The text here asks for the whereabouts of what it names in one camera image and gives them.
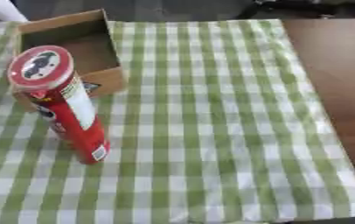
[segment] open cardboard box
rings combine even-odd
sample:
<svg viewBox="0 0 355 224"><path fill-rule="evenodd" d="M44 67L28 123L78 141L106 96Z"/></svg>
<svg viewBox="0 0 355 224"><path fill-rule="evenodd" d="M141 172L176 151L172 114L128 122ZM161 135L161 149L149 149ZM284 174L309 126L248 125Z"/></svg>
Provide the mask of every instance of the open cardboard box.
<svg viewBox="0 0 355 224"><path fill-rule="evenodd" d="M35 46L55 45L73 56L75 70L90 96L112 94L124 88L124 79L104 10L39 20L17 27L15 54ZM14 97L28 111L31 102L13 88Z"/></svg>

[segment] green gingham tablecloth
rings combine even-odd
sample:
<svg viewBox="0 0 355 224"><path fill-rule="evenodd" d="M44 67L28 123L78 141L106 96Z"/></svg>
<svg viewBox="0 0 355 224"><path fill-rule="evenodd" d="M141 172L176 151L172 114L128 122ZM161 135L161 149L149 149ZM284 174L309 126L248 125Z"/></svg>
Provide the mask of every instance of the green gingham tablecloth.
<svg viewBox="0 0 355 224"><path fill-rule="evenodd" d="M278 20L110 23L127 90L94 100L112 141L80 164L8 92L1 223L220 223L355 216L355 173Z"/></svg>

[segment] red plastic lid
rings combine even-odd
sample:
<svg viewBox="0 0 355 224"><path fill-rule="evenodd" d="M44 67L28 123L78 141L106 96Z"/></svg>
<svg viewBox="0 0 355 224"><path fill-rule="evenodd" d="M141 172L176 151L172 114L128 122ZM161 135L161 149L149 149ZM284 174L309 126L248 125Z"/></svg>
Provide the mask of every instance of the red plastic lid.
<svg viewBox="0 0 355 224"><path fill-rule="evenodd" d="M9 81L20 90L48 90L73 73L73 58L60 46L42 45L18 55L8 69Z"/></svg>

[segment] brown table surface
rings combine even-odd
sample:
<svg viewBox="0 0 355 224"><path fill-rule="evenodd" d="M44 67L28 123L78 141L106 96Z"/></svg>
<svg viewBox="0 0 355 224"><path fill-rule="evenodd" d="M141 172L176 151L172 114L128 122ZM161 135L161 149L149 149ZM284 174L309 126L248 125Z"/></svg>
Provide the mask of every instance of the brown table surface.
<svg viewBox="0 0 355 224"><path fill-rule="evenodd" d="M355 19L283 23L355 167Z"/></svg>

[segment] red can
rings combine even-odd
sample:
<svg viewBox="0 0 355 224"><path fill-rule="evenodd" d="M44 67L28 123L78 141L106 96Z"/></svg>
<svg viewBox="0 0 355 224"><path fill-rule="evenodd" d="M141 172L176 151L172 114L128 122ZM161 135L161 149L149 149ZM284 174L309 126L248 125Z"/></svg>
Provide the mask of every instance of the red can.
<svg viewBox="0 0 355 224"><path fill-rule="evenodd" d="M27 50L11 62L8 78L55 133L73 145L81 162L96 163L108 154L109 141L66 49L43 45Z"/></svg>

